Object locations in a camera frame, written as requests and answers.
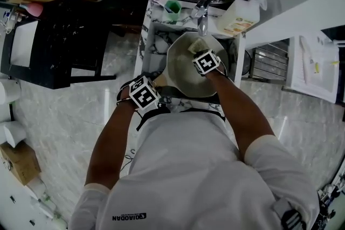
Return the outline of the small cardboard box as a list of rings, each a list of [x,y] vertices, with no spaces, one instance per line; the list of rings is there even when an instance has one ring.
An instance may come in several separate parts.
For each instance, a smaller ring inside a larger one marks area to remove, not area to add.
[[[41,173],[35,151],[24,141],[19,142],[15,148],[9,143],[3,143],[0,145],[0,152],[7,170],[23,186]]]

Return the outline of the chrome faucet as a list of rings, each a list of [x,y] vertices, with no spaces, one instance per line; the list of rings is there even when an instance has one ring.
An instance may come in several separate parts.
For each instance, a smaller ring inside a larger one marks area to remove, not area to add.
[[[200,0],[195,6],[194,18],[197,19],[198,34],[201,37],[206,36],[208,32],[208,9],[212,1],[214,0]]]

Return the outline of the mint green cup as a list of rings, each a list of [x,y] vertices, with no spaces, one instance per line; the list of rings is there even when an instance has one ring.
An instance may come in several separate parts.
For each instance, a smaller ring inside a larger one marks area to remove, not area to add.
[[[179,1],[168,0],[164,6],[165,16],[172,21],[179,20],[182,6]]]

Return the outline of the white panel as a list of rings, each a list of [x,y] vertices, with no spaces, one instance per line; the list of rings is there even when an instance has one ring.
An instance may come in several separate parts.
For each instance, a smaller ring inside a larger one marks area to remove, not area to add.
[[[12,65],[29,67],[37,25],[36,20],[16,28],[10,58]]]

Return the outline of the pink plastic object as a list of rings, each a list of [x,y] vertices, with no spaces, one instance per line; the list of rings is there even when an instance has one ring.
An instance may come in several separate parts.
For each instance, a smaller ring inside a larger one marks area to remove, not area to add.
[[[19,5],[20,8],[25,9],[30,15],[40,17],[43,12],[43,5],[40,3],[23,3]]]

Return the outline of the marble sink cabinet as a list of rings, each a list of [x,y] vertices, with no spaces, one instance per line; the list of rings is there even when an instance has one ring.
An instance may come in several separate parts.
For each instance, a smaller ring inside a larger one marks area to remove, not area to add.
[[[175,40],[186,32],[197,32],[197,21],[193,18],[195,4],[180,4],[182,11],[179,20],[172,21],[165,16],[161,6],[152,0],[148,1],[137,51],[135,76],[144,74],[148,79],[154,80],[164,71],[168,48]],[[217,23],[223,13],[221,9],[209,8],[208,32],[203,39],[221,58],[227,67],[229,78],[239,86],[246,46],[245,34],[240,33],[232,37],[219,32]],[[160,102],[167,105],[221,110],[217,94],[205,98],[191,98],[170,86],[161,87],[159,94]]]

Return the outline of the cream frying pan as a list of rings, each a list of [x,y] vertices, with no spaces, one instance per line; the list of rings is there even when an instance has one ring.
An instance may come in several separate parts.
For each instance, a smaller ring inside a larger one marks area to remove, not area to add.
[[[175,87],[191,98],[205,98],[216,94],[210,81],[195,69],[194,55],[189,46],[200,38],[197,32],[186,32],[168,48],[164,71],[153,82],[156,87]]]

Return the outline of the person's white shirt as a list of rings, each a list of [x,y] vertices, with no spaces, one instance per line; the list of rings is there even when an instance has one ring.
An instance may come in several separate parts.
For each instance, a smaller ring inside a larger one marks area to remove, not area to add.
[[[68,229],[310,229],[318,214],[310,178],[275,136],[240,159],[220,117],[186,112],[147,120],[129,173],[112,189],[86,185]]]

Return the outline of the pink toothbrush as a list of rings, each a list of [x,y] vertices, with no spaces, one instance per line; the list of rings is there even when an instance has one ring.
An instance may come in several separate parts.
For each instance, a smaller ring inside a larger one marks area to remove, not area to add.
[[[166,12],[168,13],[174,13],[171,8],[167,7],[164,3],[162,3],[160,0],[152,0],[153,2],[157,3],[161,7],[165,9]]]

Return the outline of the black table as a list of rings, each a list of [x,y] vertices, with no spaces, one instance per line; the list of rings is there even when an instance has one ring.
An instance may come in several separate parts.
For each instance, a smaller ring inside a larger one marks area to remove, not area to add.
[[[28,66],[11,62],[20,27],[36,26]],[[56,0],[44,4],[40,17],[17,23],[6,34],[0,72],[49,89],[73,83],[115,80],[102,75],[109,28],[97,2]]]

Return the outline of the person's left hand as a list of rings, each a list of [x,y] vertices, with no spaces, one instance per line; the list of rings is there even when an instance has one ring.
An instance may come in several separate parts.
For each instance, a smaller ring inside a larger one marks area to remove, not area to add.
[[[132,98],[129,96],[129,84],[130,82],[126,82],[123,84],[116,96],[116,104],[118,105],[120,102],[124,101],[132,101]]]

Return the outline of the black round bin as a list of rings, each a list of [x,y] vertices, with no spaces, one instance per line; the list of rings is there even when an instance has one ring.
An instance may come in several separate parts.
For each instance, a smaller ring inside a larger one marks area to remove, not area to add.
[[[252,64],[252,56],[249,54],[247,50],[244,52],[244,61],[243,61],[243,69],[242,69],[242,76],[249,74]]]

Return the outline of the white dish rack tray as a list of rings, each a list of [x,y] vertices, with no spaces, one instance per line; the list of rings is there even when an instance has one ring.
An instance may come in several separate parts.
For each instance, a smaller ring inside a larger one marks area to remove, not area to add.
[[[300,36],[305,37],[309,53],[308,84],[304,80]],[[254,48],[249,78],[335,103],[340,64],[332,65],[333,61],[339,61],[339,47],[321,31],[304,32]],[[319,63],[319,74],[314,73],[315,62]]]

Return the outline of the white knife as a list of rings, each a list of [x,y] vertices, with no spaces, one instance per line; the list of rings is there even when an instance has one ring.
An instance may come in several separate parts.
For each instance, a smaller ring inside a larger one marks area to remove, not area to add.
[[[303,74],[305,84],[309,83],[309,53],[305,37],[300,36],[300,46],[302,49]]]

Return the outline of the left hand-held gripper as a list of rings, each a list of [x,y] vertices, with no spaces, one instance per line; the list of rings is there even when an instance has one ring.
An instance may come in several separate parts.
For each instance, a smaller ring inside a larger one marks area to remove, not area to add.
[[[129,96],[141,110],[157,104],[160,97],[153,84],[144,75],[137,76],[129,84]]]

